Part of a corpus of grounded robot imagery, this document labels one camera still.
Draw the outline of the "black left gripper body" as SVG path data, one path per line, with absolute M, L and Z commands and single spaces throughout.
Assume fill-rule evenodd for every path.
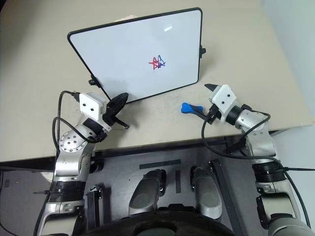
M 103 121 L 110 127 L 116 122 L 116 115 L 119 113 L 120 108 L 112 102 L 106 105 L 106 112 L 102 115 Z

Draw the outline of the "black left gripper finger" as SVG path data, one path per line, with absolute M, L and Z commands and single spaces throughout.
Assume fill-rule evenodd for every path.
M 117 117 L 114 117 L 114 122 L 122 126 L 124 129 L 129 129 L 129 125 L 126 124 L 125 122 L 121 121 Z
M 125 106 L 127 100 L 128 100 L 128 93 L 126 92 L 121 93 L 110 100 L 109 108 L 112 111 L 120 111 Z

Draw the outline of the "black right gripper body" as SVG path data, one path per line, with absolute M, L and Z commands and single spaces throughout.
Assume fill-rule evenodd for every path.
M 209 124 L 212 124 L 216 119 L 220 120 L 221 119 L 221 113 L 219 111 L 219 108 L 217 107 L 217 105 L 213 104 L 208 113 L 207 113 L 207 122 Z

